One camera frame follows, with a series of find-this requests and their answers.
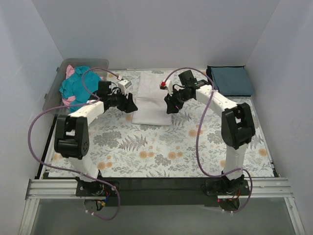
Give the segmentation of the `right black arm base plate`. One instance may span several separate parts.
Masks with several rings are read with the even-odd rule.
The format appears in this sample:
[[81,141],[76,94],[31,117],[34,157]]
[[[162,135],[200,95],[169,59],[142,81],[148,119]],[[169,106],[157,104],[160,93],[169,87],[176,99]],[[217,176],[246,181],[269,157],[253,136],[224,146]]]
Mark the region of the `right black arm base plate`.
[[229,180],[226,176],[207,178],[201,187],[208,196],[224,195],[230,199],[248,196],[250,193],[248,181],[245,180],[244,175],[233,180]]

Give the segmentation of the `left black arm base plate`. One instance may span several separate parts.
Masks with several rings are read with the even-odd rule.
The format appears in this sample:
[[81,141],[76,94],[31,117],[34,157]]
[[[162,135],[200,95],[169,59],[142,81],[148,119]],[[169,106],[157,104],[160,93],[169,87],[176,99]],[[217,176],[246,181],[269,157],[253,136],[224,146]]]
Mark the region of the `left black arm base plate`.
[[75,177],[75,180],[77,181],[76,196],[107,196],[109,194],[116,196],[114,187],[99,181],[86,182],[79,177]]

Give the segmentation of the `white t shirt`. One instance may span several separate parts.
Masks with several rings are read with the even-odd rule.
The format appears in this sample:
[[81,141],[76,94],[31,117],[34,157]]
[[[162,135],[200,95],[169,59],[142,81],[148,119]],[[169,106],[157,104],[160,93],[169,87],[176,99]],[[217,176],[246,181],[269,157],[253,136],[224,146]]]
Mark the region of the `white t shirt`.
[[159,88],[160,83],[168,73],[142,71],[135,104],[138,108],[133,114],[133,123],[142,125],[168,126],[172,123],[172,116],[166,113],[167,104],[164,98],[166,90]]

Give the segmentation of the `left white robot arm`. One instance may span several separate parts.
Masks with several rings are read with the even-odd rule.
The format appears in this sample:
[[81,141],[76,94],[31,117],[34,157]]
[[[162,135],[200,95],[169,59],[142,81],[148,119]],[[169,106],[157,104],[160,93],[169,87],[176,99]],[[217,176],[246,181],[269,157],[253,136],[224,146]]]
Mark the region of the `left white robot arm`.
[[113,88],[112,82],[100,81],[98,90],[90,96],[84,106],[69,115],[60,115],[57,118],[54,150],[68,159],[74,167],[74,172],[78,174],[76,179],[88,183],[87,190],[94,196],[103,192],[104,184],[98,180],[99,169],[87,156],[90,147],[89,125],[111,107],[125,113],[137,111],[133,94],[127,92],[131,84],[131,81],[124,79]]

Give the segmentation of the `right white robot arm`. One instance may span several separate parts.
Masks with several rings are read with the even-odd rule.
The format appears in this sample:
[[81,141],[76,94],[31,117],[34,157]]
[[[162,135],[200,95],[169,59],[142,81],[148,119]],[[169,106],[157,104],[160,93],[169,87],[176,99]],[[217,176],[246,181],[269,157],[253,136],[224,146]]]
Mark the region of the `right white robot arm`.
[[210,76],[197,80],[193,72],[193,68],[183,68],[183,72],[179,74],[181,84],[178,90],[169,77],[161,81],[160,89],[167,91],[164,98],[166,113],[176,114],[185,102],[194,99],[205,104],[206,110],[211,109],[221,118],[221,135],[226,144],[225,166],[220,175],[205,175],[222,180],[222,191],[231,195],[239,189],[244,175],[248,173],[244,169],[244,158],[247,146],[255,135],[251,108],[247,103],[238,104],[220,94]]

